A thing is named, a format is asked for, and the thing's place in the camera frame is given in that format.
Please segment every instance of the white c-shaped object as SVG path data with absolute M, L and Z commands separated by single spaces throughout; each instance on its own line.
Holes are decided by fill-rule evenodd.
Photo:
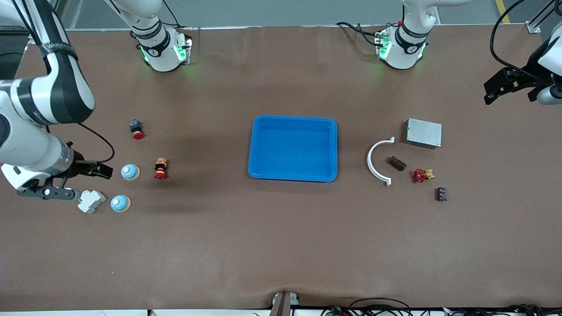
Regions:
M 387 187 L 389 187 L 392 183 L 392 179 L 381 175 L 380 172 L 378 172 L 375 169 L 375 167 L 373 167 L 373 162 L 371 161 L 371 155 L 373 154 L 373 150 L 381 144 L 394 144 L 394 137 L 391 137 L 389 140 L 380 141 L 371 147 L 371 150 L 369 150 L 369 153 L 367 154 L 367 166 L 369 167 L 369 170 L 375 177 L 379 178 L 382 181 L 385 181 L 387 183 Z

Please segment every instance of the white plastic piece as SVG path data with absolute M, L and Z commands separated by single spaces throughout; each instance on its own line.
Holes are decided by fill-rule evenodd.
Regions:
M 367 154 L 367 166 L 375 177 L 379 178 L 379 180 L 385 181 L 387 183 L 387 187 L 389 187 L 392 183 L 392 179 L 381 175 L 380 172 L 378 172 L 375 167 L 373 167 L 373 162 L 371 161 L 373 150 L 381 144 L 394 144 L 394 137 L 391 137 L 389 140 L 380 141 L 371 147 L 371 150 L 369 150 L 369 153 Z
M 106 200 L 105 196 L 98 191 L 84 190 L 78 199 L 78 208 L 86 213 L 91 214 L 96 211 L 96 208 Z

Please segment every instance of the brown tabletop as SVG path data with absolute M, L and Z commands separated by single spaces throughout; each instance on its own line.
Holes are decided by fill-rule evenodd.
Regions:
M 302 304 L 386 296 L 412 306 L 562 304 L 562 110 L 525 92 L 483 102 L 501 65 L 490 26 L 438 26 L 410 70 L 376 61 L 339 28 L 206 30 L 191 66 L 157 73 L 128 32 L 72 33 L 96 98 L 86 124 L 117 150 L 111 180 L 68 186 L 124 194 L 93 215 L 76 202 L 16 195 L 0 181 L 0 309 L 259 308 L 291 290 Z M 497 51 L 524 65 L 540 44 L 502 26 Z M 44 73 L 34 47 L 18 76 Z M 253 119 L 321 116 L 339 129 L 332 183 L 248 175 Z M 397 142 L 374 153 L 392 186 L 372 176 L 369 147 L 408 118 L 443 124 L 437 150 Z M 144 125 L 132 139 L 128 121 Z M 51 131 L 87 159 L 106 145 L 76 125 Z M 385 160 L 408 164 L 398 172 Z M 155 160 L 170 161 L 155 180 Z M 127 163 L 140 177 L 123 180 Z M 410 172 L 434 170 L 414 184 Z M 448 201 L 434 200 L 435 188 Z

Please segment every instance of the gray rectangular box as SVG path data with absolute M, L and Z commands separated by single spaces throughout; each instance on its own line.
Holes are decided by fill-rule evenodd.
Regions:
M 406 143 L 428 149 L 441 147 L 441 124 L 408 119 L 406 122 Z

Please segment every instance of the blue tray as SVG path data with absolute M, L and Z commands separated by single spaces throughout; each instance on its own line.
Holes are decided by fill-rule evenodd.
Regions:
M 256 117 L 248 172 L 258 179 L 333 181 L 338 174 L 336 122 L 299 116 Z

